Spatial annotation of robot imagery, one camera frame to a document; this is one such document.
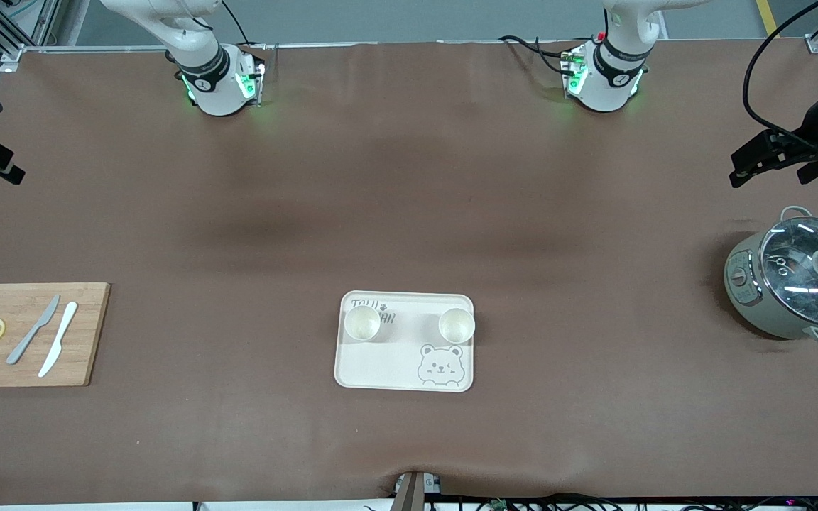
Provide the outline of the bamboo cutting board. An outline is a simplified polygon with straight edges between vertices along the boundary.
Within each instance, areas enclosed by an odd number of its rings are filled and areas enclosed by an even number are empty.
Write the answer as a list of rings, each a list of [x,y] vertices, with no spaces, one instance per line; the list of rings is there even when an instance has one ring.
[[[107,282],[11,282],[0,284],[0,318],[6,333],[0,338],[0,388],[84,386],[89,382],[110,292]],[[60,303],[15,365],[6,357],[48,307],[54,295]],[[58,332],[66,304],[79,307],[62,341],[62,353],[44,378],[37,376]]]

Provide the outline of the green electric cooking pot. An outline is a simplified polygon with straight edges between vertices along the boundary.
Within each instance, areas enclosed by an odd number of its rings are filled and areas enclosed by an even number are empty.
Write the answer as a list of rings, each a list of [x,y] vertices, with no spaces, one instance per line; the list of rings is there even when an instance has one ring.
[[[763,237],[782,220],[795,216],[814,215],[804,207],[785,207],[778,221],[769,229],[737,243],[724,263],[724,287],[736,311],[757,329],[779,339],[796,340],[809,337],[818,343],[818,324],[803,320],[780,304],[763,280],[760,249]]]

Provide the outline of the metal connector plate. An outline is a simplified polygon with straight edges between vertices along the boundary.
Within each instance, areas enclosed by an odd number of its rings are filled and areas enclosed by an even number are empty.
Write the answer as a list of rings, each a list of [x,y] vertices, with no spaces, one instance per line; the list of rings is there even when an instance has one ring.
[[[264,85],[266,85],[268,73],[272,71],[276,65],[278,45],[265,45],[263,49],[263,54],[254,55],[254,69],[256,69],[257,74],[257,78],[254,79],[254,84],[256,84],[254,103],[258,107],[262,106]]]

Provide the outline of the white IKEA cup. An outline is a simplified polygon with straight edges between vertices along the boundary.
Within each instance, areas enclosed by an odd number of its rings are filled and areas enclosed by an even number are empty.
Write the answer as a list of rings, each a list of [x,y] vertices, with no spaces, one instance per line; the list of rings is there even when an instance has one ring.
[[[473,339],[474,315],[465,309],[452,308],[441,314],[437,327],[445,341],[452,345],[462,345]]]
[[[355,341],[367,342],[376,338],[382,326],[382,317],[370,305],[357,305],[344,316],[344,333]]]

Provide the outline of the cream bear print tray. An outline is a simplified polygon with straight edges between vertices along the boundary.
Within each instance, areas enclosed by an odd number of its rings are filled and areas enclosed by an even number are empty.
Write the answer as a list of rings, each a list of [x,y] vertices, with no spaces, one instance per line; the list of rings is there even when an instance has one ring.
[[[357,305],[379,311],[382,326],[372,341],[344,333],[345,314]],[[334,378],[345,388],[465,392],[474,382],[474,336],[462,345],[445,341],[437,323],[461,308],[474,315],[467,295],[353,290],[339,307]]]

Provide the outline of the glass pot lid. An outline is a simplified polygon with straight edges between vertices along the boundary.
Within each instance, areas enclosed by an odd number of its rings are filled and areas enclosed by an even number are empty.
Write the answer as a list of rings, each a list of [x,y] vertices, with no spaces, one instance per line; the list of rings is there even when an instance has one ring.
[[[763,280],[780,304],[818,324],[818,217],[776,224],[760,243]]]

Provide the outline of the brown table cover sheet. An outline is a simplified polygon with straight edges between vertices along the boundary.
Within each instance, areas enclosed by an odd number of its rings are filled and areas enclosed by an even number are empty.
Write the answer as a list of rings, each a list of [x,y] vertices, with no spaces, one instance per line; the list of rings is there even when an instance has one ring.
[[[670,41],[619,112],[500,43],[283,48],[263,106],[188,103],[160,53],[0,77],[0,282],[110,282],[84,388],[0,389],[0,505],[818,495],[818,343],[721,269],[791,170],[731,188],[756,40]],[[345,388],[353,290],[467,295],[465,392]]]

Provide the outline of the white plastic knife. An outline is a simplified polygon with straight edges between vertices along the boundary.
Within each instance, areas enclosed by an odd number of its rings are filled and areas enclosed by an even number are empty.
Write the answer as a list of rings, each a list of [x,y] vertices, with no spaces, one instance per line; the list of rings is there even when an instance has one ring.
[[[78,310],[78,303],[77,302],[69,302],[66,304],[64,314],[62,314],[58,330],[56,331],[54,340],[52,342],[52,346],[50,346],[50,350],[48,355],[45,357],[45,361],[38,371],[37,376],[39,378],[44,378],[48,375],[52,368],[54,368],[55,363],[58,361],[59,356],[62,353],[62,341],[64,341],[65,334],[69,326],[72,323],[72,320],[75,317],[75,314]]]

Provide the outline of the grey plastic knife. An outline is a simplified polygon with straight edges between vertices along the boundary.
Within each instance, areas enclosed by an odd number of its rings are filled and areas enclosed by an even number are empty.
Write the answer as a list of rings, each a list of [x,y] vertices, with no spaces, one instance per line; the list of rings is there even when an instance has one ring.
[[[60,295],[54,295],[52,300],[50,301],[48,307],[43,310],[41,316],[37,319],[36,323],[33,324],[31,329],[28,333],[20,340],[18,345],[14,347],[14,350],[10,352],[10,355],[6,357],[7,365],[15,365],[20,361],[23,354],[26,352],[29,345],[33,342],[36,334],[44,327],[46,324],[50,322],[50,320],[54,317],[56,309],[58,309],[58,305],[60,303]]]

